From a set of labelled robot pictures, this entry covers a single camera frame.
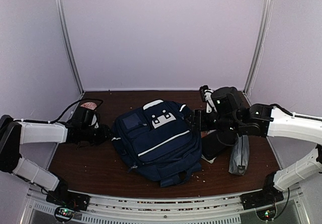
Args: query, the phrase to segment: black cable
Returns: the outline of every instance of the black cable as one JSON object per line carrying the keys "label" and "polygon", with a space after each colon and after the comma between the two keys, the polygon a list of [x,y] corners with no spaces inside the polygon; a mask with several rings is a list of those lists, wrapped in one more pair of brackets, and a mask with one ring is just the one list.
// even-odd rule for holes
{"label": "black cable", "polygon": [[[285,114],[287,114],[289,116],[293,116],[293,114],[290,111],[286,110],[285,108],[281,107],[280,105],[278,105],[276,103],[271,104],[270,106],[277,107],[278,109],[280,109]],[[294,115],[294,117],[304,118],[304,119],[309,119],[309,120],[315,120],[315,121],[321,121],[322,122],[322,119],[321,118],[317,118],[317,117],[302,116],[302,115],[296,115],[296,114]]]}
{"label": "black cable", "polygon": [[236,143],[234,143],[234,144],[226,144],[226,143],[222,142],[222,141],[219,139],[218,135],[219,135],[219,134],[218,134],[218,133],[216,133],[217,140],[218,140],[222,145],[225,145],[225,146],[228,146],[228,147],[233,147],[233,146],[235,146],[235,144],[236,144]]}
{"label": "black cable", "polygon": [[240,125],[240,126],[246,126],[247,124],[243,123],[242,121],[240,121],[238,118],[237,118],[237,111],[238,109],[234,110],[232,112],[232,117],[234,118],[234,120]]}
{"label": "black cable", "polygon": [[277,107],[278,109],[280,109],[280,110],[281,110],[282,112],[284,112],[285,114],[287,114],[287,115],[289,115],[289,116],[293,116],[293,114],[292,114],[290,111],[286,110],[285,108],[281,107],[280,105],[278,105],[278,104],[276,104],[276,103],[271,104],[270,106],[272,106],[272,107]]}
{"label": "black cable", "polygon": [[79,102],[82,102],[82,101],[99,101],[100,103],[97,105],[97,107],[94,109],[97,110],[103,103],[104,101],[102,99],[97,99],[97,98],[84,98],[84,99],[80,99],[78,101],[75,101],[73,102],[72,104],[70,104],[68,107],[65,108],[65,110],[61,113],[61,115],[56,118],[55,120],[53,121],[39,121],[39,120],[24,120],[24,122],[30,122],[30,123],[45,123],[45,124],[53,124],[53,123],[56,123],[58,122],[62,117],[63,115],[69,110],[69,108],[71,108],[73,105],[79,103]]}
{"label": "black cable", "polygon": [[317,117],[308,117],[308,116],[302,116],[302,115],[295,115],[294,117],[299,117],[299,118],[304,118],[304,119],[310,119],[310,120],[316,120],[316,121],[321,121],[321,118],[317,118]]}
{"label": "black cable", "polygon": [[82,101],[100,101],[99,105],[94,110],[98,109],[103,104],[103,102],[104,102],[102,99],[97,99],[97,98],[84,98],[84,99],[80,99],[78,101],[73,102],[68,107],[66,107],[66,109],[61,113],[61,115],[58,118],[56,118],[55,120],[50,121],[50,123],[58,122],[63,117],[63,115],[69,110],[69,108],[71,108],[73,105],[75,105],[75,104],[77,104],[79,102],[82,102]]}
{"label": "black cable", "polygon": [[277,218],[279,218],[281,216],[281,214],[283,214],[283,212],[285,211],[285,209],[287,207],[288,201],[290,199],[290,188],[287,188],[287,190],[288,190],[288,195],[287,195],[287,200],[286,200],[285,206],[282,209],[282,211],[276,217],[274,217],[274,220],[276,220]]}
{"label": "black cable", "polygon": [[49,191],[47,191],[44,187],[42,187],[41,185],[38,185],[38,184],[36,184],[36,183],[34,183],[34,184],[41,188],[41,193],[42,193],[43,195],[45,195],[45,194],[44,194],[44,192],[43,192],[43,191],[45,191],[47,195],[49,195],[50,197],[52,197],[52,198],[53,198],[55,201],[57,201],[59,204],[61,204],[61,205],[63,205],[63,206],[66,206],[66,203],[65,203],[65,202],[58,200],[56,197],[54,197],[52,194],[50,194],[50,193],[49,193]]}

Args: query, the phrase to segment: backpack zipper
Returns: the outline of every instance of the backpack zipper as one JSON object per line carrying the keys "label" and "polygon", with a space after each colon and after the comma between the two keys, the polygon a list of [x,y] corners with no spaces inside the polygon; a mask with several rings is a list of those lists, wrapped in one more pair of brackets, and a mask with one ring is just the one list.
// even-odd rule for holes
{"label": "backpack zipper", "polygon": [[127,172],[130,173],[133,169],[137,169],[136,163],[134,163],[133,166],[131,166],[131,168]]}
{"label": "backpack zipper", "polygon": [[144,154],[146,154],[146,153],[148,153],[148,152],[150,152],[150,151],[152,151],[152,150],[155,150],[156,148],[158,148],[158,147],[160,147],[160,146],[164,145],[165,143],[170,142],[171,140],[173,140],[173,139],[175,139],[175,138],[177,138],[177,137],[183,136],[183,135],[185,135],[185,134],[187,134],[187,133],[189,133],[189,132],[190,132],[190,130],[187,130],[187,131],[185,131],[185,132],[182,132],[182,133],[179,133],[179,134],[177,134],[177,135],[175,135],[175,136],[172,136],[172,137],[168,138],[167,140],[165,140],[165,141],[163,141],[163,142],[159,143],[158,145],[156,145],[156,146],[154,146],[154,147],[151,147],[150,149],[148,149],[148,150],[146,150],[146,151],[143,151],[143,152],[139,153],[139,154],[138,154],[138,157],[140,157],[140,156],[142,156],[142,155],[144,155]]}

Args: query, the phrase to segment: navy blue backpack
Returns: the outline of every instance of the navy blue backpack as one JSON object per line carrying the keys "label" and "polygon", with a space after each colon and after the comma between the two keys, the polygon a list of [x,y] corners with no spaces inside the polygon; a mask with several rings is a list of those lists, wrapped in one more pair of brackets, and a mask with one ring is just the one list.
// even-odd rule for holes
{"label": "navy blue backpack", "polygon": [[183,184],[201,170],[200,133],[184,120],[190,111],[177,102],[156,100],[125,113],[112,127],[113,146],[130,170],[160,181],[161,187]]}

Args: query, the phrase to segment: white patch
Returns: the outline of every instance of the white patch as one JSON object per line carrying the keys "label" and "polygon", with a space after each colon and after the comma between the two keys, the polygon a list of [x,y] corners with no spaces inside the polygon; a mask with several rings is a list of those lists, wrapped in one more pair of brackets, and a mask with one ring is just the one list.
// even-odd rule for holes
{"label": "white patch", "polygon": [[153,119],[152,125],[154,128],[158,128],[174,120],[176,120],[176,118],[171,112],[169,112],[166,115],[161,115],[160,117]]}
{"label": "white patch", "polygon": [[186,106],[186,104],[183,104],[180,108],[180,112],[184,109],[184,107]]}
{"label": "white patch", "polygon": [[160,103],[162,103],[162,102],[163,102],[162,100],[155,100],[155,101],[153,101],[153,102],[147,103],[147,104],[145,104],[145,105],[143,106],[143,110],[146,110],[146,109],[148,109],[149,107],[153,107],[153,106],[155,106],[155,105],[157,105],[157,104],[160,104]]}

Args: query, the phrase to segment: pink object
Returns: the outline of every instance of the pink object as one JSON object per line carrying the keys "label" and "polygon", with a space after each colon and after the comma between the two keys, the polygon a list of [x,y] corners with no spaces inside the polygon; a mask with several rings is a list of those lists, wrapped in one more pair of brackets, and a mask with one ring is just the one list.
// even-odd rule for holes
{"label": "pink object", "polygon": [[81,104],[81,107],[85,107],[91,110],[95,110],[97,105],[94,102],[85,102],[83,104]]}

